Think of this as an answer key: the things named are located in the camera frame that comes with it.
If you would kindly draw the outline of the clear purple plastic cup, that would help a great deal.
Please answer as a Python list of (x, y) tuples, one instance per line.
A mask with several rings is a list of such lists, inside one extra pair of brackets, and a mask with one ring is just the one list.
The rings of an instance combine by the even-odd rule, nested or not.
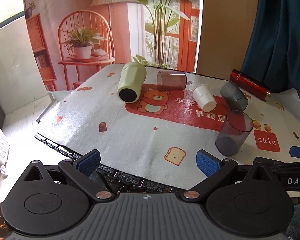
[(226, 157), (236, 154), (253, 127), (252, 119), (244, 112), (238, 110), (228, 111), (215, 141), (217, 150)]

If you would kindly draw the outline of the dark grey translucent cup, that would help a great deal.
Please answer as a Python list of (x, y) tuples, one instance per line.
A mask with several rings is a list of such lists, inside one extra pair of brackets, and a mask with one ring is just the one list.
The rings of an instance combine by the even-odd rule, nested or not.
[(234, 82), (222, 85), (220, 94), (231, 110), (244, 111), (248, 106), (248, 99)]

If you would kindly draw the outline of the white paper cup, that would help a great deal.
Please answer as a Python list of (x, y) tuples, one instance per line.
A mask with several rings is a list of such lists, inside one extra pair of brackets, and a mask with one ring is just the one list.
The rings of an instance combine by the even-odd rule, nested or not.
[(217, 102), (207, 85), (198, 85), (192, 92), (192, 97), (200, 109), (207, 113), (215, 109)]

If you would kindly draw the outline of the pink translucent cup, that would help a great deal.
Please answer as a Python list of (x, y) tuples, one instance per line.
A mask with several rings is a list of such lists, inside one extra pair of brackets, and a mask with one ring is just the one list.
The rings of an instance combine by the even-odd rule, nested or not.
[(187, 76), (185, 73), (159, 71), (157, 74), (157, 85), (160, 90), (184, 90), (187, 85)]

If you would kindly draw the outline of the living room backdrop poster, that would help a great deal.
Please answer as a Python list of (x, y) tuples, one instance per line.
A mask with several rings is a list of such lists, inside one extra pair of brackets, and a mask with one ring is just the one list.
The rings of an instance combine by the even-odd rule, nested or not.
[(194, 72), (203, 0), (23, 0), (46, 90), (76, 89), (108, 64)]

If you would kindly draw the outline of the black table edge trim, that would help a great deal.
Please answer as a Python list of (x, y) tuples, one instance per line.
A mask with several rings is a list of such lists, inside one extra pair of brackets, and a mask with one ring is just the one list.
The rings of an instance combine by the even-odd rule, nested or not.
[[(38, 141), (47, 145), (49, 148), (59, 152), (67, 159), (77, 160), (81, 157), (77, 152), (67, 148), (66, 146), (61, 146), (43, 135), (37, 133), (34, 136)], [(186, 190), (178, 187), (173, 187), (170, 185), (164, 185), (161, 183), (156, 183), (154, 181), (127, 174), (125, 172), (119, 171), (117, 169), (111, 168), (109, 166), (100, 164), (95, 172), (92, 173), (90, 178), (94, 181), (103, 180), (106, 185), (114, 192), (146, 192), (146, 193), (175, 193), (176, 195), (181, 195)]]

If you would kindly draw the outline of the white cartoon print tablecloth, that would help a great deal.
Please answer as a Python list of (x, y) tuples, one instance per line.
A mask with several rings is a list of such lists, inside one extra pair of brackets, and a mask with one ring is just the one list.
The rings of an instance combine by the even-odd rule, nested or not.
[[(204, 180), (197, 152), (223, 157), (215, 141), (229, 111), (224, 81), (188, 74), (185, 90), (158, 90), (158, 70), (149, 67), (138, 102), (124, 103), (121, 71), (110, 64), (87, 79), (42, 118), (38, 133), (81, 155), (96, 149), (103, 165), (157, 183), (190, 189)], [(202, 84), (217, 102), (207, 113), (192, 97)]]

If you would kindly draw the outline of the red metal thermos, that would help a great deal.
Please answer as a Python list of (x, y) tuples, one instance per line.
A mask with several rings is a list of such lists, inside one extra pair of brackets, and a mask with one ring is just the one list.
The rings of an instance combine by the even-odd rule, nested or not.
[(258, 81), (254, 80), (252, 77), (246, 76), (236, 69), (231, 72), (229, 80), (262, 101), (267, 102), (271, 97), (271, 92)]

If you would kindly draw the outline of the teal blue curtain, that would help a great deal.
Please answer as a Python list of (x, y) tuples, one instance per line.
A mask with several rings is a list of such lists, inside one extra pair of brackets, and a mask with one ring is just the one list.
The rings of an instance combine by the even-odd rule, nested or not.
[(258, 0), (241, 71), (273, 93), (294, 88), (300, 99), (300, 0)]

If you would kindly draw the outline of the light green tumbler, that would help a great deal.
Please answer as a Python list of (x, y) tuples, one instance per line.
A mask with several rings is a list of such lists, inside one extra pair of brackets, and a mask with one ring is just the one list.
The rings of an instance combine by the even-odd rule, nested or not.
[(129, 62), (124, 65), (117, 87), (117, 96), (125, 103), (136, 102), (141, 94), (146, 79), (146, 67), (138, 62)]

